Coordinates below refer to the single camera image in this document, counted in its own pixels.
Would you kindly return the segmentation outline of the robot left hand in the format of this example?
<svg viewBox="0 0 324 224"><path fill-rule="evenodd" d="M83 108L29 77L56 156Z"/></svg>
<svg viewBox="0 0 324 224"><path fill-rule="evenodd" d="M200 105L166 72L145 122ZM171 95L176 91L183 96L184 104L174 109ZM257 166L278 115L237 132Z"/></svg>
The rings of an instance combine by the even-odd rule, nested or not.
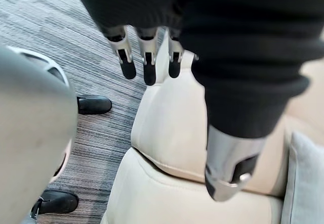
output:
<svg viewBox="0 0 324 224"><path fill-rule="evenodd" d="M81 0L121 50L131 25L143 38L159 26L198 60L205 88L205 183L215 201L232 198L253 176L265 139L288 101L303 93L301 66L323 57L323 0Z"/></svg>

